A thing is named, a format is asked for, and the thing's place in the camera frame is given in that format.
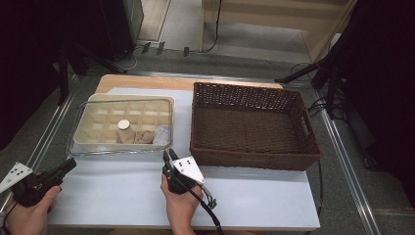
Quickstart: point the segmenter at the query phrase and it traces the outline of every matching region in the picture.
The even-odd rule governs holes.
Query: wire
[[[216,199],[214,199],[211,196],[210,192],[208,191],[208,189],[205,186],[200,185],[200,184],[197,184],[197,185],[202,188],[202,190],[204,191],[205,195],[207,196],[207,206],[211,210],[213,210],[216,207],[216,205],[217,205]]]
[[[296,65],[294,65],[293,67],[291,67],[291,70],[290,70],[290,74],[293,74],[293,70],[294,70],[294,68],[295,67],[297,67],[297,66],[300,66],[300,65],[311,65],[311,63],[298,63],[298,64],[296,64]]]
[[[113,62],[113,64],[114,65],[116,65],[116,66],[118,66],[120,69],[123,69],[123,70],[125,70],[125,71],[131,71],[131,70],[133,70],[136,66],[137,66],[137,57],[135,56],[135,52],[137,52],[138,50],[140,50],[142,47],[137,47],[133,52],[132,52],[132,56],[134,57],[134,60],[135,60],[135,62],[134,62],[134,66],[133,67],[131,67],[131,68],[124,68],[123,66],[121,66],[121,65],[119,65],[119,64],[117,64],[116,62]]]
[[[219,38],[218,30],[219,30],[219,19],[220,19],[220,8],[221,8],[221,6],[222,6],[222,0],[219,1],[219,9],[217,10],[216,31],[215,31],[215,38],[214,38],[213,45],[211,45],[209,49],[207,49],[205,51],[201,51],[200,53],[208,53],[216,45],[217,38]]]
[[[320,200],[319,203],[320,205],[318,206],[317,209],[317,216],[320,217],[321,211],[323,209],[323,202],[324,202],[324,188],[323,188],[323,171],[321,169],[321,162],[320,160],[317,162],[318,163],[318,177],[319,177],[319,182],[320,182]],[[307,231],[304,233],[304,235],[308,235],[310,234],[312,231]]]
[[[311,117],[311,118],[312,118],[312,117],[314,117],[315,115],[317,115],[318,113],[320,113],[321,111],[323,111],[323,110],[326,110],[326,109],[327,109],[327,104],[326,104],[326,103],[317,104],[317,102],[322,101],[322,100],[325,100],[325,99],[327,99],[327,97],[326,97],[326,96],[325,96],[325,97],[321,97],[321,98],[317,99],[317,100],[316,100],[316,101],[314,101],[314,102],[311,104],[311,106],[307,109],[307,110],[308,110],[308,112],[310,113],[310,117]],[[332,108],[333,110],[341,110],[342,112],[345,112],[345,107],[344,107],[344,104],[343,104],[343,99],[341,99],[341,98],[339,98],[339,97],[338,97],[338,99],[340,99],[340,100],[341,100],[341,102],[340,102],[340,103],[338,103],[338,104],[333,104],[331,108]],[[334,119],[341,119],[341,120],[345,120],[345,118],[344,118],[344,117],[337,117],[337,116],[335,116],[335,115],[333,115],[333,117],[334,117]]]
[[[216,215],[214,215],[213,211],[211,211],[208,205],[198,195],[196,195],[192,189],[184,185],[183,182],[174,174],[171,174],[170,176],[174,178],[183,188],[185,188],[190,194],[193,195],[193,197],[195,197],[201,203],[202,208],[204,208],[205,211],[207,211],[208,215],[210,215],[211,219],[213,220],[213,223],[216,226],[216,230],[219,233],[219,235],[223,235],[222,227],[220,226],[220,221],[219,219],[217,219]]]

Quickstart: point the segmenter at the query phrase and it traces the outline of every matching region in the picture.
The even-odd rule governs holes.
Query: transparent tray
[[[94,156],[103,154],[161,151],[172,144],[174,99],[168,96],[95,94],[78,107],[69,137],[68,154]],[[166,144],[116,143],[118,122],[127,119],[134,131],[155,131],[164,126]]]

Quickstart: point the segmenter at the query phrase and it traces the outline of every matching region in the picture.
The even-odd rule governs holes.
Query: hand
[[[161,190],[165,195],[167,217],[173,233],[175,235],[195,234],[191,220],[199,201],[189,192],[178,195],[168,191],[167,177],[164,174],[161,176]],[[200,198],[204,196],[201,187],[194,187],[192,191]]]
[[[47,213],[56,205],[56,199],[61,192],[61,187],[52,187],[43,199],[31,208],[25,208],[17,204],[12,211],[15,202],[7,207],[7,221],[9,230],[13,235],[45,235],[47,229]]]

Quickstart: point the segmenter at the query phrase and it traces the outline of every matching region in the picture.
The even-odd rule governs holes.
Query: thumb
[[[165,174],[161,175],[161,190],[164,193],[168,191],[167,176],[165,176]]]
[[[49,208],[51,208],[56,198],[58,198],[59,193],[61,192],[60,186],[54,186],[46,192],[43,199],[37,204],[36,209],[39,213],[47,213]]]

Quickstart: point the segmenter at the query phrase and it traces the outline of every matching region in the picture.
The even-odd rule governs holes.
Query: wicker basket
[[[306,170],[322,157],[298,91],[195,82],[190,152],[199,165]]]

